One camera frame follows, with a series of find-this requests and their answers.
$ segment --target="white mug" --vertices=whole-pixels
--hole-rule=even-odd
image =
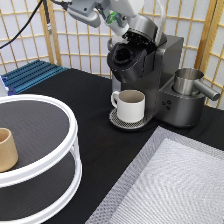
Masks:
[[[136,123],[145,113],[145,95],[137,90],[113,92],[111,103],[117,108],[117,117],[126,123]]]

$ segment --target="blue rack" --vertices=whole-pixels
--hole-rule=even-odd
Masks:
[[[36,60],[2,76],[9,89],[21,93],[26,89],[67,70],[67,68]]]

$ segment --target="cup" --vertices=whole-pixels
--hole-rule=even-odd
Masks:
[[[12,132],[0,128],[0,172],[11,169],[18,161],[18,153]]]
[[[145,95],[142,92],[137,90],[115,91],[111,95],[111,102],[117,108],[117,117],[123,122],[136,123],[144,118]]]

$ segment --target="stainless steel container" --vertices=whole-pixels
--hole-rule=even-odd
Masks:
[[[218,100],[220,94],[202,83],[203,77],[204,74],[194,68],[178,69],[174,78],[173,89],[184,96],[193,96],[201,92],[213,101]]]

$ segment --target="tan cup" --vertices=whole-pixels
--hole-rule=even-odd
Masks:
[[[0,128],[0,172],[11,169],[18,161],[18,153],[12,132]]]

